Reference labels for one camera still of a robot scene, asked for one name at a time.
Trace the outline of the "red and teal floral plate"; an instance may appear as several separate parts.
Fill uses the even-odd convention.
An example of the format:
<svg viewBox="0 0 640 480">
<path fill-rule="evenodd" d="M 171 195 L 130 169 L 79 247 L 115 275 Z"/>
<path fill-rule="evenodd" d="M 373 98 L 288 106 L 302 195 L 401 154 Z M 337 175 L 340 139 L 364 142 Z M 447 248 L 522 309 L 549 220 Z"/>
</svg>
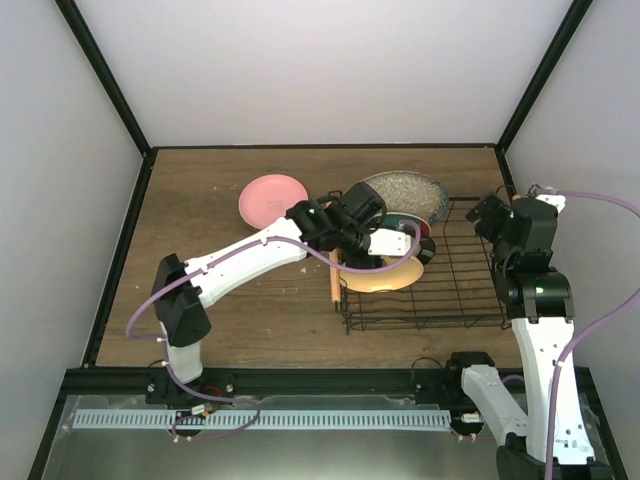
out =
<svg viewBox="0 0 640 480">
<path fill-rule="evenodd" d="M 428 238 L 431 236 L 431 228 L 429 224 L 424 219 L 408 213 L 387 213 L 381 223 L 381 227 L 389 230 L 400 231 L 414 237 L 416 235 L 416 229 L 411 226 L 411 223 L 414 223 L 419 227 L 420 236 L 422 238 Z"/>
</svg>

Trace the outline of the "cream yellow plate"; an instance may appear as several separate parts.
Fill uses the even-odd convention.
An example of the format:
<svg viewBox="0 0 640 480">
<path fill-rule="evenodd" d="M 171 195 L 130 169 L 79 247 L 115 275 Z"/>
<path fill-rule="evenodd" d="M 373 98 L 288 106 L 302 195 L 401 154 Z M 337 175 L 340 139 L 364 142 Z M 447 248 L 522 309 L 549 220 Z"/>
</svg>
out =
<svg viewBox="0 0 640 480">
<path fill-rule="evenodd" d="M 401 290 L 417 282 L 424 273 L 424 265 L 415 256 L 399 267 L 382 273 L 340 272 L 340 285 L 359 293 Z"/>
</svg>

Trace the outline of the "black rimmed cream plate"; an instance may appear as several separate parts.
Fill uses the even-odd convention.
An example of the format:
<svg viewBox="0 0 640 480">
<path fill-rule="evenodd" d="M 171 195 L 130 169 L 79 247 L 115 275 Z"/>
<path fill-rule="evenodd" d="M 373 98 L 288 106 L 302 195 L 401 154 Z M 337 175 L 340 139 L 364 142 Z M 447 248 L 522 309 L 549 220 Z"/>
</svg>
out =
<svg viewBox="0 0 640 480">
<path fill-rule="evenodd" d="M 436 244 L 431 237 L 422 238 L 414 252 L 414 257 L 417 258 L 422 265 L 427 265 L 434 258 L 436 249 Z"/>
</svg>

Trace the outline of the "speckled beige blue-rimmed plate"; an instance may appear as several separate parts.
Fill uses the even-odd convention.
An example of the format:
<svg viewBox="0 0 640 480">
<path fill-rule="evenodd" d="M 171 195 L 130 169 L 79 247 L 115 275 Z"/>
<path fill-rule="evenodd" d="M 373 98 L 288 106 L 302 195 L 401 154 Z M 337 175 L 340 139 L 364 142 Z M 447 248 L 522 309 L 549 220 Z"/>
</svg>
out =
<svg viewBox="0 0 640 480">
<path fill-rule="evenodd" d="M 437 223 L 448 209 L 448 193 L 440 182 L 426 174 L 389 171 L 362 182 L 381 196 L 388 212 L 409 214 L 429 225 Z"/>
</svg>

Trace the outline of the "pink plate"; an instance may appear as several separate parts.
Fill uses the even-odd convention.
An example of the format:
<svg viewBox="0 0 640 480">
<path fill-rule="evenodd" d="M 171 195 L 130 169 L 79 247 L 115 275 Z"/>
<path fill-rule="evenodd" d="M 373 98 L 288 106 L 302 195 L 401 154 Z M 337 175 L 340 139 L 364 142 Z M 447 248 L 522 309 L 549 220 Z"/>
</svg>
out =
<svg viewBox="0 0 640 480">
<path fill-rule="evenodd" d="M 238 209 L 249 226 L 262 230 L 282 217 L 299 201 L 307 200 L 306 188 L 295 178 L 268 174 L 249 182 L 241 191 Z"/>
</svg>

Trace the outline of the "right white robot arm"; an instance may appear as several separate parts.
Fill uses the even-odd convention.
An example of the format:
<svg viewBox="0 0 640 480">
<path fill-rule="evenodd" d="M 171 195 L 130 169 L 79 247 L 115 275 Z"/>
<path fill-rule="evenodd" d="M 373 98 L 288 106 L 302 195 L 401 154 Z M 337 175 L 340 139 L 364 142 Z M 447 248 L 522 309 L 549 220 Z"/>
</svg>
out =
<svg viewBox="0 0 640 480">
<path fill-rule="evenodd" d="M 561 195 L 504 202 L 484 196 L 466 215 L 492 246 L 492 281 L 519 348 L 526 405 L 478 352 L 458 355 L 444 378 L 447 396 L 471 400 L 497 443 L 502 479 L 610 479 L 583 419 L 573 356 L 575 308 L 565 275 L 551 265 Z"/>
</svg>

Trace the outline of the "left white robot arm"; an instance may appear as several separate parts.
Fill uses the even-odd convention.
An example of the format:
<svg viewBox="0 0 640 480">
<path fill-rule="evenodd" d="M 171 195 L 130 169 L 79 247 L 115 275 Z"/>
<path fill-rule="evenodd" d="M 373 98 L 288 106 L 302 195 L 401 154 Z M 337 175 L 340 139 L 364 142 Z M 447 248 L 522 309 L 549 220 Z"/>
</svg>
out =
<svg viewBox="0 0 640 480">
<path fill-rule="evenodd" d="M 152 304 L 161 325 L 166 363 L 173 372 L 170 393 L 181 403 L 204 392 L 201 343 L 211 330 L 208 308 L 245 283 L 310 256 L 325 258 L 337 250 L 347 273 L 386 273 L 385 257 L 408 261 L 419 244 L 420 228 L 405 221 L 396 230 L 383 227 L 386 203 L 364 182 L 340 196 L 302 200 L 266 228 L 208 255 L 180 260 L 171 254 L 158 266 Z"/>
</svg>

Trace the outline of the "black metal enclosure frame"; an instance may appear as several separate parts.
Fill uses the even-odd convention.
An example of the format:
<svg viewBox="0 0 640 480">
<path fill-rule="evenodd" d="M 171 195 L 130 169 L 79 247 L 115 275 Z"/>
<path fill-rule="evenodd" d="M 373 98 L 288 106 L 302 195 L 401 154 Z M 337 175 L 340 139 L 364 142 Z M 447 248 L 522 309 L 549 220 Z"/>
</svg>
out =
<svg viewBox="0 0 640 480">
<path fill-rule="evenodd" d="M 141 388 L 140 384 L 133 384 L 131 382 L 135 378 L 142 378 L 142 370 L 140 368 L 98 367 L 96 365 L 96 359 L 124 269 L 125 257 L 130 248 L 143 200 L 151 179 L 152 167 L 160 151 L 158 147 L 152 147 L 142 133 L 142 129 L 135 119 L 135 115 L 126 101 L 77 3 L 74 1 L 58 1 L 56 5 L 85 57 L 89 61 L 104 91 L 115 107 L 123 125 L 134 141 L 136 148 L 141 153 L 142 163 L 116 245 L 106 284 L 98 305 L 87 347 L 83 355 L 82 365 L 79 368 L 69 369 L 65 373 L 58 398 L 54 403 L 49 422 L 28 475 L 30 480 L 42 479 L 44 477 L 45 467 L 51 458 L 51 452 L 54 446 L 54 429 L 60 426 L 63 403 L 70 394 L 77 393 L 82 387 L 89 386 L 93 387 L 98 393 L 109 394 L 131 393 Z M 524 124 L 536 100 L 540 96 L 543 87 L 553 73 L 584 17 L 587 15 L 591 5 L 592 3 L 588 0 L 577 0 L 570 4 L 500 139 L 496 144 L 486 143 L 484 145 L 486 148 L 494 150 L 502 180 L 505 182 L 505 188 L 510 197 L 516 194 L 516 187 L 507 162 L 507 150 L 516 138 L 517 133 Z"/>
</svg>

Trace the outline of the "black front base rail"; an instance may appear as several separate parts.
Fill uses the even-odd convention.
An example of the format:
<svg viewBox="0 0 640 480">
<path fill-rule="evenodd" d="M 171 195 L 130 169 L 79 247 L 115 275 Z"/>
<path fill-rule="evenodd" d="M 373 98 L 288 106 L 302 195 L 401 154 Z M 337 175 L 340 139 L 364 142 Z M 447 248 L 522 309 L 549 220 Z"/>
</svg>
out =
<svg viewBox="0 0 640 480">
<path fill-rule="evenodd" d="M 226 397 L 277 395 L 411 397 L 418 404 L 467 408 L 472 405 L 453 379 L 437 368 L 418 369 L 234 369 L 207 368 L 191 388 Z M 77 368 L 66 372 L 60 394 L 143 395 L 149 404 L 186 406 L 197 399 L 154 367 Z"/>
</svg>

